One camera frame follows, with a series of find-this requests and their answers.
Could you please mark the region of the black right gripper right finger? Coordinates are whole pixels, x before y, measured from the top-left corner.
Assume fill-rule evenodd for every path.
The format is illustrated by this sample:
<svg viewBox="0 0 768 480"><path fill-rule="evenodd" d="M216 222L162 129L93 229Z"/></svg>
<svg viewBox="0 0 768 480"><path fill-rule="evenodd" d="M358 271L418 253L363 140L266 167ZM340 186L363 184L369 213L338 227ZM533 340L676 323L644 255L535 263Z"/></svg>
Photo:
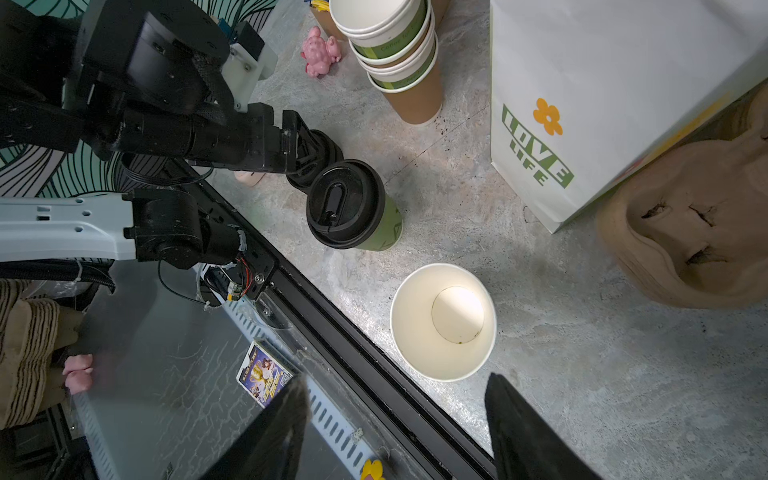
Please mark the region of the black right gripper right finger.
<svg viewBox="0 0 768 480"><path fill-rule="evenodd" d="M498 478L600 478L504 376L489 376L484 402Z"/></svg>

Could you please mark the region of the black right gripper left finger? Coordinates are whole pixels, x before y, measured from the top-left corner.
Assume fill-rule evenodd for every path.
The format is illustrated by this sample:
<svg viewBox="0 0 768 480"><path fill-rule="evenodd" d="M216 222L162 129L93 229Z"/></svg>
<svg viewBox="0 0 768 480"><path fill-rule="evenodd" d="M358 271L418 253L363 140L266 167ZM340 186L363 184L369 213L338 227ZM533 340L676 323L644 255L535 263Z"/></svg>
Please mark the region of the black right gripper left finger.
<svg viewBox="0 0 768 480"><path fill-rule="evenodd" d="M253 420L204 479L294 479L309 424L307 378L295 376Z"/></svg>

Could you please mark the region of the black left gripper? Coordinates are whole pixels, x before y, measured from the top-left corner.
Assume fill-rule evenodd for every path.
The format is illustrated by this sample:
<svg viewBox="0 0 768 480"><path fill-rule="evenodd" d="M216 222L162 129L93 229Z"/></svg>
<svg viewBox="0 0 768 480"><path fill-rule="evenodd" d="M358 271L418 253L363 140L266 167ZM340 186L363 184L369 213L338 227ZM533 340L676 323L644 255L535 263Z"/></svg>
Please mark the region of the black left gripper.
<svg viewBox="0 0 768 480"><path fill-rule="evenodd" d="M274 121L274 109L264 103L248 105L248 134L241 171L303 174L318 161L318 141L294 110L282 112L282 126Z"/></svg>

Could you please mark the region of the black coffee cup lid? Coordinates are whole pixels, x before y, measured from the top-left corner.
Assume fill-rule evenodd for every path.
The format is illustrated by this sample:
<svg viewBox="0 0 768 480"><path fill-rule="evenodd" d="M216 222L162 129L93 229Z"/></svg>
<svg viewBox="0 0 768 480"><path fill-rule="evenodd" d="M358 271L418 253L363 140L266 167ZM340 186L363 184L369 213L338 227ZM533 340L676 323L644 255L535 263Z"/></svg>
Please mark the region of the black coffee cup lid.
<svg viewBox="0 0 768 480"><path fill-rule="evenodd" d="M367 163L349 159L325 168L313 181L306 202L310 232L339 250L373 251L385 210L385 190Z"/></svg>

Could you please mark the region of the green paper coffee cup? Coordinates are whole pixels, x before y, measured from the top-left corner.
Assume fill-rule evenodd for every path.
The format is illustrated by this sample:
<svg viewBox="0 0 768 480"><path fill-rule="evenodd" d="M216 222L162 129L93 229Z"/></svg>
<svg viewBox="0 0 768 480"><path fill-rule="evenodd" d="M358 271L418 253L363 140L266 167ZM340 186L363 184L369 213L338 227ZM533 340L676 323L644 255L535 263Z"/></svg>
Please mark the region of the green paper coffee cup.
<svg viewBox="0 0 768 480"><path fill-rule="evenodd" d="M360 244L357 249L381 252L393 247L403 231L403 217L394 200L385 196L384 210L376 229Z"/></svg>

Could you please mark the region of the white paper takeout bag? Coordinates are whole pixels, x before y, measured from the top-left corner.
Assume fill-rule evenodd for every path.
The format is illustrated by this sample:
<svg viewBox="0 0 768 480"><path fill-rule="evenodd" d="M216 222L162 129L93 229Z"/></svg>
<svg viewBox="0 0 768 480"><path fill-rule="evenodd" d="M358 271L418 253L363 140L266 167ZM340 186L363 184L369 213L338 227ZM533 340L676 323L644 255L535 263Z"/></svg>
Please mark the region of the white paper takeout bag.
<svg viewBox="0 0 768 480"><path fill-rule="evenodd" d="M767 76L767 4L494 1L491 161L550 232Z"/></svg>

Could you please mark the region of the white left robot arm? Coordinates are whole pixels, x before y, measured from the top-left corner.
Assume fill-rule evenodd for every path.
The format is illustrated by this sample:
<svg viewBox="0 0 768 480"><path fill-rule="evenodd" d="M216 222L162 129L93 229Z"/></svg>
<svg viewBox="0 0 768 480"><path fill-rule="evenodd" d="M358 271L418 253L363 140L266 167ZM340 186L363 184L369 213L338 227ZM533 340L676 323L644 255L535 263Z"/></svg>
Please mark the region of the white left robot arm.
<svg viewBox="0 0 768 480"><path fill-rule="evenodd" d="M118 158L138 183L88 203L54 201L1 221L3 261L103 258L164 261L180 269L227 265L246 248L241 230L209 219L187 177L132 168L139 155L207 171L285 175L307 191L343 156L323 132L287 110L236 99L230 52L265 53L247 23L232 34L190 1L93 1L74 18L1 5L1 144L73 153L87 144Z"/></svg>

